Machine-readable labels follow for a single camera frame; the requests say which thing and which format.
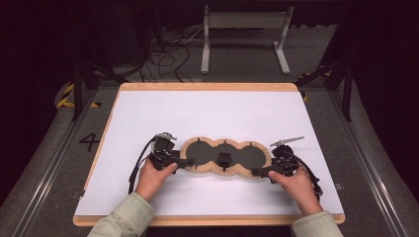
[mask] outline printed number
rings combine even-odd
[[[81,139],[79,143],[88,143],[89,148],[87,149],[87,151],[90,151],[92,150],[93,143],[99,143],[100,141],[100,140],[95,140],[95,138],[96,138],[96,134],[92,132],[88,136]]]

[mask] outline metal rail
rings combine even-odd
[[[74,137],[74,134],[79,127],[81,120],[85,116],[87,110],[90,107],[90,104],[93,102],[93,99],[96,95],[96,91],[88,91],[87,96],[83,102],[83,111],[81,112],[79,118],[76,121],[73,121],[70,126],[65,131],[64,137],[59,144],[58,150],[56,151],[54,157],[52,158],[49,167],[47,168],[38,188],[32,197],[31,202],[29,203],[27,209],[25,210],[24,215],[22,216],[18,226],[13,233],[13,236],[27,236],[30,232],[35,219],[40,212],[43,202],[48,195],[56,176],[65,160],[65,155],[67,153],[68,147]]]
[[[355,131],[353,124],[346,120],[346,117],[341,109],[342,102],[338,93],[328,92],[328,96],[334,109],[339,114],[340,121],[342,122],[349,138],[351,139],[360,167],[364,172],[367,182],[370,185],[378,207],[387,222],[391,234],[399,237],[410,236],[398,217],[397,210],[395,209],[391,197],[389,196],[387,189],[378,174],[376,166],[373,164],[370,156],[364,152],[363,145],[360,143],[359,136]]]

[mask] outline person's right hand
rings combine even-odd
[[[142,166],[139,172],[138,184],[136,185],[135,192],[146,201],[150,201],[163,186],[166,178],[169,177],[177,169],[177,167],[178,165],[173,163],[163,170],[158,171],[147,158],[144,166]]]
[[[323,211],[315,195],[310,176],[302,165],[298,167],[296,173],[291,177],[281,175],[275,171],[270,171],[268,176],[283,186],[284,190],[298,205],[302,215],[307,216]]]

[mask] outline person's left hand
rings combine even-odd
[[[164,180],[166,180],[166,178],[177,168],[178,165],[173,163],[163,170],[158,171],[154,168],[151,161],[146,159],[139,172],[138,184],[136,185],[135,192],[146,201],[151,201],[153,196],[163,186]]]

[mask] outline sleeve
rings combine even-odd
[[[146,200],[132,193],[109,216],[100,219],[89,236],[140,236],[153,219],[153,212]]]
[[[293,232],[297,237],[340,237],[343,236],[328,211],[321,211],[297,220],[293,224]]]

